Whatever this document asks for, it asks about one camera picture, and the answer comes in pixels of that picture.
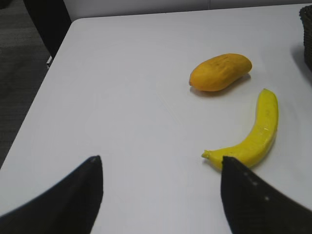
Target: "mango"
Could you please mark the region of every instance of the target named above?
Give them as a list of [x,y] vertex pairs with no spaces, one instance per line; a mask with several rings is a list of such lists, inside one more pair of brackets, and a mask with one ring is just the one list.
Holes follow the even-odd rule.
[[243,55],[220,55],[199,64],[192,71],[189,84],[201,91],[219,91],[249,73],[252,66]]

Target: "banana stem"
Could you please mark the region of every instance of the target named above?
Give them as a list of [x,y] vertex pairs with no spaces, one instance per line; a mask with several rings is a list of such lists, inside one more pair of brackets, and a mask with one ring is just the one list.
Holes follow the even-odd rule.
[[209,159],[210,152],[208,150],[205,150],[205,152],[201,156],[206,158],[206,159]]

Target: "white table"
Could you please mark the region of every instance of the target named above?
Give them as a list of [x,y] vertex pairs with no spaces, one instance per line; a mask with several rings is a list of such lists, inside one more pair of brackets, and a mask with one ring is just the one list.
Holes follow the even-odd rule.
[[[279,130],[254,171],[312,209],[312,87],[304,5],[75,21],[0,170],[0,212],[101,155],[104,198],[93,234],[230,234],[220,173],[204,149],[242,141],[262,88]],[[251,79],[224,92],[188,85],[202,61],[240,53]]]

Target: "banana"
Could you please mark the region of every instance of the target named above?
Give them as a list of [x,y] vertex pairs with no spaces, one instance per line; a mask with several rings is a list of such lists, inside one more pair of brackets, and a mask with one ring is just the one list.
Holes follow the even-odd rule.
[[263,89],[257,101],[256,120],[249,135],[240,144],[220,150],[208,151],[202,157],[222,170],[223,156],[237,158],[247,167],[257,164],[274,142],[278,125],[278,104],[273,92]]

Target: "gray carpet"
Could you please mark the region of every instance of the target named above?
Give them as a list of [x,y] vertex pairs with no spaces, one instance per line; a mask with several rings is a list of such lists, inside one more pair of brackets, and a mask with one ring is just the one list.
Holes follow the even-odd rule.
[[0,167],[47,73],[49,53],[22,0],[0,10]]

